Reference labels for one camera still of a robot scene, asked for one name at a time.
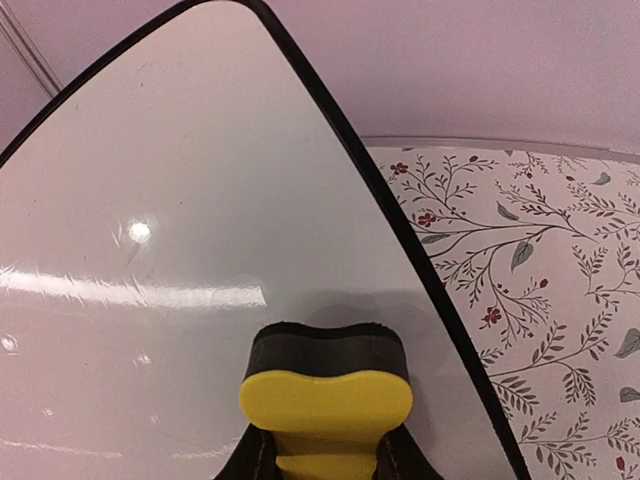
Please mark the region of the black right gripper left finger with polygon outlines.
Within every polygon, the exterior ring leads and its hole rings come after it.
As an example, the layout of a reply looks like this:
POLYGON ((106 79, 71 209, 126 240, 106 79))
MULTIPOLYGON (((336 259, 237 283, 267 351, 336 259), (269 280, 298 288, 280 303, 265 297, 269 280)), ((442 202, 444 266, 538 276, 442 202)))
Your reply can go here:
POLYGON ((249 424, 214 480, 277 480, 277 448, 273 435, 249 424))

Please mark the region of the yellow black whiteboard eraser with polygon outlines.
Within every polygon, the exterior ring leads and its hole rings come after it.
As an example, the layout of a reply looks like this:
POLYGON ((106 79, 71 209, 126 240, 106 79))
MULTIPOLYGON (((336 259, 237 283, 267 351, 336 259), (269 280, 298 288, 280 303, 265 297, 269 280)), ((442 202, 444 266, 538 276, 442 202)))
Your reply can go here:
POLYGON ((280 322, 254 337, 239 403, 270 434, 284 479, 371 479, 383 436, 413 406, 399 336, 376 323, 280 322))

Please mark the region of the white whiteboard black frame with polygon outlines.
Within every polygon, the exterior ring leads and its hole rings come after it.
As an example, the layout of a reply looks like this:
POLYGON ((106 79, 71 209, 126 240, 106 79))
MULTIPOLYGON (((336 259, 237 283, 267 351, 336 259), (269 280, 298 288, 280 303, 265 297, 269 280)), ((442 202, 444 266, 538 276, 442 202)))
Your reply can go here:
POLYGON ((182 1, 1 156, 1 475, 211 479, 267 324, 375 322, 448 479, 526 479, 452 300, 262 1, 182 1))

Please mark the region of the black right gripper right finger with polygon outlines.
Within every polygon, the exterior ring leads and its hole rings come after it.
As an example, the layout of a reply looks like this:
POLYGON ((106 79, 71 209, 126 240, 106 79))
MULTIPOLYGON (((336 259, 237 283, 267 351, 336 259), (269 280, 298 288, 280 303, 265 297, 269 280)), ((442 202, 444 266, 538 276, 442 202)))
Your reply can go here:
POLYGON ((386 433, 376 447, 373 480, 443 480, 404 424, 386 433))

